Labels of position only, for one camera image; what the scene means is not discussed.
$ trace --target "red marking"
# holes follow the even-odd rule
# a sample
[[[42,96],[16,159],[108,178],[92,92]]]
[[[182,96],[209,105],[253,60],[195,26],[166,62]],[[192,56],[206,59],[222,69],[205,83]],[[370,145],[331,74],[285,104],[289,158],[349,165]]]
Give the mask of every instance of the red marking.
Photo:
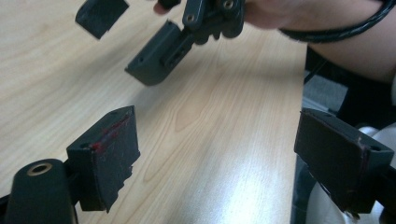
[[[111,142],[119,136],[120,130],[119,128],[126,126],[128,124],[130,114],[125,115],[125,117],[117,123],[111,125],[108,129],[102,130],[102,136],[99,141],[90,145],[90,148],[97,153],[102,153],[106,150],[106,148],[110,145]]]

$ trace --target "wrist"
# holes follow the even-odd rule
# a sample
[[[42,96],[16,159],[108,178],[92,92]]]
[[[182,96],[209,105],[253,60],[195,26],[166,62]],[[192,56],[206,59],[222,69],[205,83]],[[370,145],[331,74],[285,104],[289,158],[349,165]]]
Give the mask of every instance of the wrist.
[[[380,1],[332,0],[306,1],[282,29],[319,31],[347,27],[373,16]]]

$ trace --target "black mechanical component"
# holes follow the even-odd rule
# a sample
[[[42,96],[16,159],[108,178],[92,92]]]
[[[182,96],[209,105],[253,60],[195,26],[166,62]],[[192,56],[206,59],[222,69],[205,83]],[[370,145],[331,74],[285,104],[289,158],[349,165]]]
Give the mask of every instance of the black mechanical component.
[[[190,0],[183,16],[184,29],[168,21],[125,68],[145,85],[162,82],[190,51],[213,35],[237,37],[244,25],[244,0]]]
[[[78,223],[75,207],[109,211],[139,158],[134,107],[114,110],[67,148],[68,160],[20,169],[0,199],[0,223]]]
[[[377,200],[396,215],[390,148],[336,117],[304,109],[294,151],[341,211],[370,213]]]
[[[124,0],[87,0],[77,13],[76,23],[100,39],[128,7]]]
[[[160,0],[166,9],[180,0]],[[78,11],[76,22],[100,39],[128,8],[124,0],[87,0]],[[125,71],[145,85],[162,82],[195,43],[203,45],[213,35],[219,39],[239,36],[244,26],[245,0],[189,0],[181,31],[168,21],[128,64]]]

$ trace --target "wood grain surface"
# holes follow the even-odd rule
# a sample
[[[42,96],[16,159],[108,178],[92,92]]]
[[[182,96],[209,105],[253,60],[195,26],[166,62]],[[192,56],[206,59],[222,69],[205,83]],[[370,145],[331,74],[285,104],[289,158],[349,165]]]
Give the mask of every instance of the wood grain surface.
[[[130,8],[101,41],[74,19],[82,0],[0,0],[0,195],[105,113],[135,105],[140,159],[110,212],[80,223],[289,223],[305,45],[246,25],[211,39],[163,83],[123,69],[166,19]]]

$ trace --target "finger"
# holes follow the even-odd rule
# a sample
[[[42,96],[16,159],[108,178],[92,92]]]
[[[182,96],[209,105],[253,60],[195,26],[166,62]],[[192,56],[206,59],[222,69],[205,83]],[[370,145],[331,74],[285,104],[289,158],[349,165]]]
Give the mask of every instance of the finger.
[[[169,12],[169,10],[166,10],[165,8],[163,8],[163,6],[161,6],[161,4],[156,3],[154,5],[154,11],[155,13],[159,14],[159,15],[163,15]]]

